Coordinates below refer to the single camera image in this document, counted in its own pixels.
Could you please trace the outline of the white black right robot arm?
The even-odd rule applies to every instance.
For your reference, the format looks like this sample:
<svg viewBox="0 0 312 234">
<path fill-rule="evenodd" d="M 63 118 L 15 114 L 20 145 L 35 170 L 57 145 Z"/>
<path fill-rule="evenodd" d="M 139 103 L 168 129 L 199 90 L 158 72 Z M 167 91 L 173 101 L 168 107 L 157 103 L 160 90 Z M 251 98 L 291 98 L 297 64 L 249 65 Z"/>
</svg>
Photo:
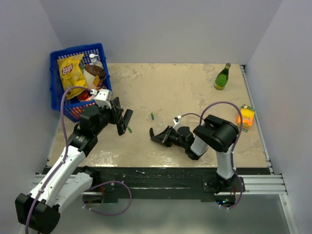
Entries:
<svg viewBox="0 0 312 234">
<path fill-rule="evenodd" d="M 184 149 L 185 154 L 191 160 L 199 160 L 212 148 L 217 156 L 217 186 L 227 192 L 234 186 L 235 167 L 233 163 L 233 150 L 238 139 L 239 129 L 229 121 L 219 117 L 208 115 L 203 123 L 191 131 L 188 126 L 181 123 L 182 116 L 173 118 L 173 126 L 169 125 L 159 134 L 154 134 L 153 128 L 149 129 L 149 135 L 153 142 L 165 147 L 172 145 Z"/>
</svg>

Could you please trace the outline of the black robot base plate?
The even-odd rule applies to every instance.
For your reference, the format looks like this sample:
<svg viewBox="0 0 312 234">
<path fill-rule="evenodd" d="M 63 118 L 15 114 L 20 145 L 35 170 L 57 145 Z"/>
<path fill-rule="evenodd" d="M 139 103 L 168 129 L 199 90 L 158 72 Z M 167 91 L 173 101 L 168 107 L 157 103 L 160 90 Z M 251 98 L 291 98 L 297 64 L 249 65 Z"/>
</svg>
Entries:
<svg viewBox="0 0 312 234">
<path fill-rule="evenodd" d="M 200 200 L 202 202 L 215 201 L 215 189 L 210 187 L 210 183 L 216 177 L 215 168 L 130 168 L 130 167 L 78 167 L 74 174 L 79 172 L 90 171 L 96 173 L 96 179 L 93 185 L 98 185 L 107 181 L 124 182 L 127 187 L 117 185 L 106 185 L 102 200 L 104 203 L 117 203 L 120 199 L 183 199 L 183 200 Z M 211 192 L 202 192 L 198 189 L 185 191 L 151 191 L 151 192 L 134 192 L 131 187 L 148 186 L 181 186 L 190 185 L 192 182 L 207 182 Z"/>
</svg>

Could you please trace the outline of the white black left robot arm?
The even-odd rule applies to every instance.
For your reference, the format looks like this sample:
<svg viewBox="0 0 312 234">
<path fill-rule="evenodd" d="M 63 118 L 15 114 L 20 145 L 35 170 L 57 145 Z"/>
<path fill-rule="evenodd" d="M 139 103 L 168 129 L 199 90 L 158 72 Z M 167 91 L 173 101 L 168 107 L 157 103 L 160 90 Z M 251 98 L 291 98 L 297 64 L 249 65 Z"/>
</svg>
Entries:
<svg viewBox="0 0 312 234">
<path fill-rule="evenodd" d="M 51 233 L 71 202 L 85 190 L 100 188 L 100 173 L 93 169 L 85 168 L 72 181 L 68 179 L 97 144 L 99 133 L 108 124 L 115 124 L 118 134 L 123 135 L 132 114 L 132 110 L 121 108 L 119 98 L 100 100 L 83 109 L 54 166 L 28 194 L 19 194 L 15 200 L 18 221 L 25 225 L 26 233 L 30 229 Z"/>
</svg>

